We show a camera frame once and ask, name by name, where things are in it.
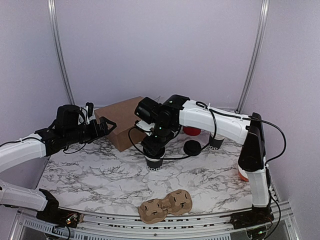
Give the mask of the black paper coffee cup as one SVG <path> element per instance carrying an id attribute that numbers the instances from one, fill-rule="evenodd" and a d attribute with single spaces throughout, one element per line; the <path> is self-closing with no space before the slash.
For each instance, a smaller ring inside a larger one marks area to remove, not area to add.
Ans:
<path id="1" fill-rule="evenodd" d="M 154 172 L 160 170 L 163 165 L 163 157 L 164 155 L 158 157 L 145 156 L 147 169 Z"/>

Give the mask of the black plastic cup lid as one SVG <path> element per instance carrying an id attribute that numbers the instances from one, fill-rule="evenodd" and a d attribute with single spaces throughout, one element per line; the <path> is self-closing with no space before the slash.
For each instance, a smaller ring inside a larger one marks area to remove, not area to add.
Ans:
<path id="1" fill-rule="evenodd" d="M 151 152 L 147 150 L 146 148 L 143 148 L 143 154 L 145 158 L 149 161 L 158 161 L 159 159 L 162 159 L 166 154 L 165 147 L 162 147 L 157 152 Z"/>

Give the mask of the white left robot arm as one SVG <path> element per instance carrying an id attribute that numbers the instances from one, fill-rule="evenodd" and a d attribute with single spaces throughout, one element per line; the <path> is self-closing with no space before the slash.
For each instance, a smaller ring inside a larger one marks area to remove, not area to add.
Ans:
<path id="1" fill-rule="evenodd" d="M 73 144 L 85 146 L 109 135 L 117 124 L 103 116 L 93 119 L 93 110 L 91 102 L 86 103 L 85 107 L 62 105 L 58 107 L 56 119 L 49 127 L 1 144 L 1 172 L 33 159 L 49 158 L 66 151 Z M 28 189 L 3 180 L 0 182 L 0 203 L 5 207 L 35 210 L 37 219 L 58 226 L 76 228 L 81 218 L 76 211 L 61 209 L 59 201 L 48 190 Z"/>

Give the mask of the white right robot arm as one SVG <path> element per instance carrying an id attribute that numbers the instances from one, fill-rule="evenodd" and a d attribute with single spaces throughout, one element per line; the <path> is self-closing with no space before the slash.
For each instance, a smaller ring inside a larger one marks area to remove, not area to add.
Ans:
<path id="1" fill-rule="evenodd" d="M 238 170 L 248 179 L 252 193 L 250 210 L 234 213 L 235 229 L 264 224 L 274 220 L 271 210 L 271 180 L 268 170 L 263 122 L 258 113 L 251 116 L 229 113 L 182 95 L 172 95 L 164 103 L 145 97 L 137 105 L 140 118 L 136 127 L 147 135 L 142 140 L 142 153 L 150 170 L 158 170 L 166 160 L 166 144 L 182 127 L 210 133 L 208 145 L 227 138 L 242 146 Z"/>

